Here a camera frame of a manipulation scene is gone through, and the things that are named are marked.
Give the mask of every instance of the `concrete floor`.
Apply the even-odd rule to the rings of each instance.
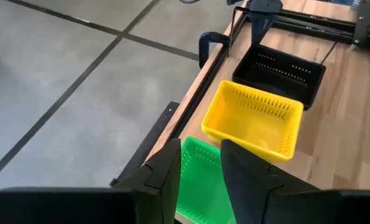
[[[225,0],[27,2],[173,50],[0,0],[0,189],[108,187],[200,70],[194,57],[172,52],[197,54],[200,34],[224,31],[233,8]]]

